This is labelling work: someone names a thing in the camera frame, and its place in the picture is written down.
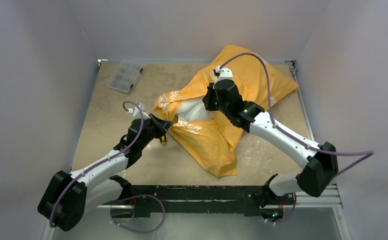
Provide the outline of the white pillow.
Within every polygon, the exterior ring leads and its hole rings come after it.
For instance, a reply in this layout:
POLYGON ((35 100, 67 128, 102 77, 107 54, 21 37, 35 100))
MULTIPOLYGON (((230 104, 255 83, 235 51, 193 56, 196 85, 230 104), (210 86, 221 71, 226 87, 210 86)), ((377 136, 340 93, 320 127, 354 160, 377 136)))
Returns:
POLYGON ((179 123, 212 120, 214 115, 206 110, 202 98, 180 101, 176 115, 179 123))

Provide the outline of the orange Mickey Mouse pillowcase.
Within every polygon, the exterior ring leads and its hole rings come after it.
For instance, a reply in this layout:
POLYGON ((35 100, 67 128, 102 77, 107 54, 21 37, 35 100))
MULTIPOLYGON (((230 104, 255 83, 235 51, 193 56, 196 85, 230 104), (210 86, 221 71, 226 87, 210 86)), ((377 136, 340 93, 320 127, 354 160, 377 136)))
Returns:
POLYGON ((169 133, 207 172, 217 176, 237 174, 237 147, 243 130, 233 126, 219 110, 208 112, 202 102, 207 87, 217 80, 214 69, 225 66, 233 73, 240 96, 236 103, 254 102, 263 109, 297 90, 299 85, 263 58, 248 56, 249 49, 229 44, 181 90, 163 93, 154 103, 154 114, 173 121, 169 133))

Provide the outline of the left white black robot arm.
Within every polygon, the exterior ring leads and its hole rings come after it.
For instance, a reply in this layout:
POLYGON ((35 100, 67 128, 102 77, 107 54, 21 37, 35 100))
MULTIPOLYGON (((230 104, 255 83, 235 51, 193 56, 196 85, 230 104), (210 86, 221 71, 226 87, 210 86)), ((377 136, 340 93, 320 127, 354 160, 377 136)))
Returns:
POLYGON ((135 118, 127 134, 104 157, 79 170, 55 173, 37 211, 48 219, 50 227, 66 232, 97 206, 108 202, 123 205, 135 200, 137 196, 132 194, 131 183, 117 173, 134 165, 143 149, 152 140, 165 136, 172 125, 172 121, 153 114, 143 113, 135 118))

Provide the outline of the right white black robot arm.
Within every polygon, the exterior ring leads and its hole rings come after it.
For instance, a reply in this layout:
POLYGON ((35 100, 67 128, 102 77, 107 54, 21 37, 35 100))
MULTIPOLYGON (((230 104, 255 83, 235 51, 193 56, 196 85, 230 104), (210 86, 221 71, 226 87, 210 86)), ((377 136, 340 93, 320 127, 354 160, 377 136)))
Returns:
POLYGON ((230 79, 210 83, 203 103, 209 111, 220 111, 230 123, 268 141, 302 169, 300 173, 274 175, 263 186, 263 199, 273 204, 283 195, 305 192, 319 197, 338 173, 335 147, 306 139, 276 120, 261 106, 242 99, 230 79))

